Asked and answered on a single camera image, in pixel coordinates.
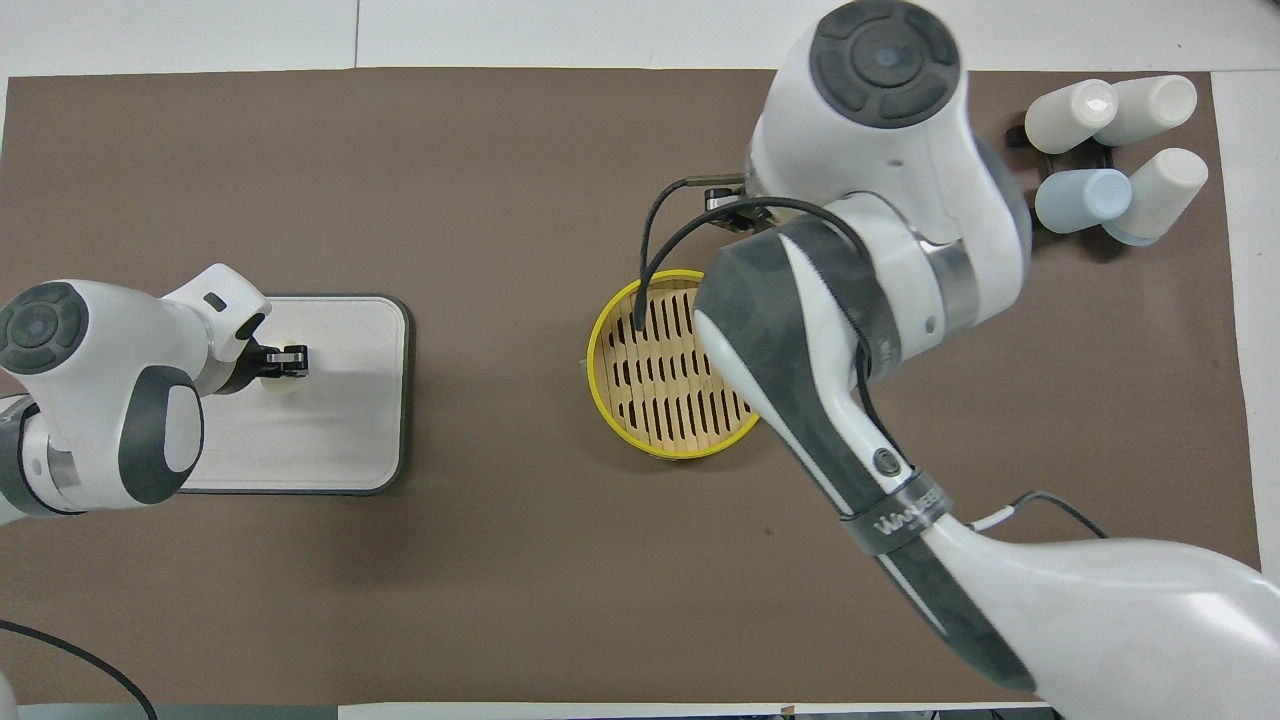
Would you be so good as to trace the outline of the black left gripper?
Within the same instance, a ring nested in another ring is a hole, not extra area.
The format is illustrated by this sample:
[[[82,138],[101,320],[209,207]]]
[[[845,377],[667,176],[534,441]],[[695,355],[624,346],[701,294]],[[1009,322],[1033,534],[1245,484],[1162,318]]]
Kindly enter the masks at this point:
[[[253,333],[266,316],[264,313],[255,313],[236,333],[237,340],[244,340],[244,347],[230,373],[232,395],[244,389],[261,372],[266,379],[301,379],[310,374],[307,345],[278,348],[256,341]]]

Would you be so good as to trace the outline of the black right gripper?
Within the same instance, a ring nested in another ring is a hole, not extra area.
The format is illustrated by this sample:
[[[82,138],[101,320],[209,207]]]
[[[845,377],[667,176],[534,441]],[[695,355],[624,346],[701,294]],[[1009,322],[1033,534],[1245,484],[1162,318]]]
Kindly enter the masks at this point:
[[[745,188],[707,188],[704,191],[704,210],[713,211],[745,199],[748,199]],[[722,213],[710,223],[733,233],[756,233],[776,227],[774,220],[776,218],[768,208],[748,208]]]

